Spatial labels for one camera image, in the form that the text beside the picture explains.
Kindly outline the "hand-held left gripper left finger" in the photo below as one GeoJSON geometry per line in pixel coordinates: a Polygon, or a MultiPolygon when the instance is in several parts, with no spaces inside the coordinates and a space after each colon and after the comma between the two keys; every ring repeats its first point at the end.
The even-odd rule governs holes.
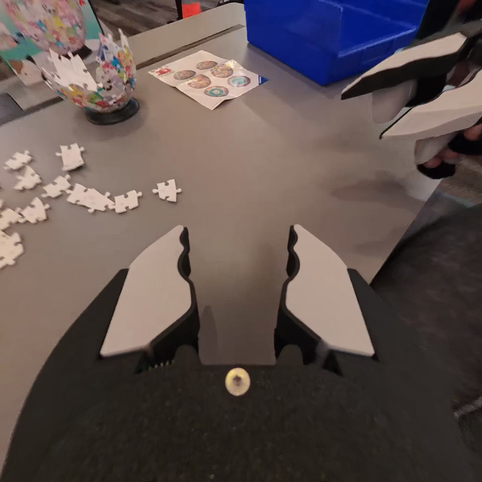
{"type": "Polygon", "coordinates": [[[189,253],[189,231],[176,226],[131,262],[100,349],[102,357],[138,351],[172,357],[176,347],[160,353],[169,335],[181,345],[197,340],[199,316],[189,253]]]}

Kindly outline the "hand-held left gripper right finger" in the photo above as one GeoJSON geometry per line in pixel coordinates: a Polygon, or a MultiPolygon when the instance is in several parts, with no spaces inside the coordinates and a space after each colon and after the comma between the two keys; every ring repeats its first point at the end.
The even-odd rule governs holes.
{"type": "Polygon", "coordinates": [[[287,252],[276,363],[292,357],[325,364],[335,353],[372,359],[375,348],[343,260],[301,225],[290,226],[287,252]]]}

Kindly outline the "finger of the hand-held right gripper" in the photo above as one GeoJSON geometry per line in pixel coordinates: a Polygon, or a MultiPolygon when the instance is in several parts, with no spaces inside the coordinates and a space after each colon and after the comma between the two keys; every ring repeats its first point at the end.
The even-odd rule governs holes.
{"type": "Polygon", "coordinates": [[[447,74],[466,53],[470,43],[463,34],[451,34],[399,51],[349,84],[341,98],[351,99],[407,81],[447,74]]]}
{"type": "Polygon", "coordinates": [[[481,91],[445,91],[409,109],[381,133],[381,139],[422,140],[462,131],[481,118],[481,91]]]}

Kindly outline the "partly built white puzzle ball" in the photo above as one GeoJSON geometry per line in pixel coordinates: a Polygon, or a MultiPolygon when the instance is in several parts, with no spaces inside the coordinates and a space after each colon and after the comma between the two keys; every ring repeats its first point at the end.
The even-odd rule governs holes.
{"type": "Polygon", "coordinates": [[[121,29],[118,32],[119,43],[111,34],[99,34],[94,75],[79,55],[50,51],[51,70],[42,69],[46,84],[88,113],[111,114],[126,107],[134,99],[136,65],[128,38],[121,29]]]}

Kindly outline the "pile of loose puzzle pieces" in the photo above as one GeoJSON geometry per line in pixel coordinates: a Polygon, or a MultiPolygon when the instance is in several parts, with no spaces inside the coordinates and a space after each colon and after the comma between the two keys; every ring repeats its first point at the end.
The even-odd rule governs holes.
{"type": "Polygon", "coordinates": [[[139,207],[140,191],[130,190],[125,194],[112,197],[109,192],[99,192],[82,184],[71,182],[70,172],[85,165],[83,159],[84,147],[77,143],[60,146],[55,155],[62,161],[63,175],[57,176],[52,182],[43,184],[42,177],[31,167],[33,156],[28,150],[15,152],[4,162],[3,169],[8,172],[19,172],[15,175],[17,191],[30,191],[41,188],[39,196],[35,196],[25,207],[4,207],[1,200],[1,269],[14,266],[17,259],[24,254],[25,248],[19,233],[7,233],[7,230],[17,224],[38,224],[48,220],[51,206],[46,200],[58,199],[66,195],[66,201],[72,205],[87,209],[94,214],[113,211],[125,214],[139,207]]]}

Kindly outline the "colourful puzzle ball box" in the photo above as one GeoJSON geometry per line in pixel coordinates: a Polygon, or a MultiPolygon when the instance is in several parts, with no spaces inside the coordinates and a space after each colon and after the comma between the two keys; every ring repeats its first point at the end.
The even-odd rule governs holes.
{"type": "Polygon", "coordinates": [[[51,52],[85,59],[104,33],[90,1],[1,1],[1,59],[25,86],[53,68],[51,52]]]}

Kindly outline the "blue plastic bin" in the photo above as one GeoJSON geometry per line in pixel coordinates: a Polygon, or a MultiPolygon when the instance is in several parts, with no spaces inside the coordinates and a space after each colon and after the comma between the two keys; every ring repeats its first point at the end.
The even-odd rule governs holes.
{"type": "Polygon", "coordinates": [[[250,44],[326,86],[415,38],[429,1],[244,1],[250,44]]]}

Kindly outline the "person's dark clothing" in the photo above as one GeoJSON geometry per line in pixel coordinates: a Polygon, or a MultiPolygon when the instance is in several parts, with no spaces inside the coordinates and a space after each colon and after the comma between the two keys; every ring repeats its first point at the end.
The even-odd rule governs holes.
{"type": "Polygon", "coordinates": [[[448,377],[463,440],[481,460],[481,204],[408,238],[371,287],[419,330],[448,377]]]}

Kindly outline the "printed instruction sheet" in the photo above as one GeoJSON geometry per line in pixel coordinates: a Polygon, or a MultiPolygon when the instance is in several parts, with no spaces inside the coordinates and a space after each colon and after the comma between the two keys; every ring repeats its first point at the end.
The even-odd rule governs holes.
{"type": "Polygon", "coordinates": [[[152,69],[149,74],[211,111],[268,81],[234,59],[203,50],[152,69]]]}

